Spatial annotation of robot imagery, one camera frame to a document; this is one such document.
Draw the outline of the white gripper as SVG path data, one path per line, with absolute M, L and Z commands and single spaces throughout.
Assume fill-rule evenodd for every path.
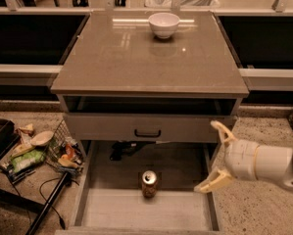
M 259 144 L 253 141 L 239 139 L 221 122 L 211 121 L 211 126 L 225 146 L 224 162 L 226 169 L 215 167 L 209 176 L 194 187 L 198 193 L 211 193 L 229 185 L 233 177 L 239 180 L 255 181 L 255 157 Z

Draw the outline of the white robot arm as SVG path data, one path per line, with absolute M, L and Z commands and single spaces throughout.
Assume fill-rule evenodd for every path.
M 266 181 L 293 193 L 293 148 L 261 145 L 238 139 L 221 122 L 211 121 L 224 147 L 224 168 L 215 167 L 194 187 L 195 192 L 210 193 L 234 179 Z

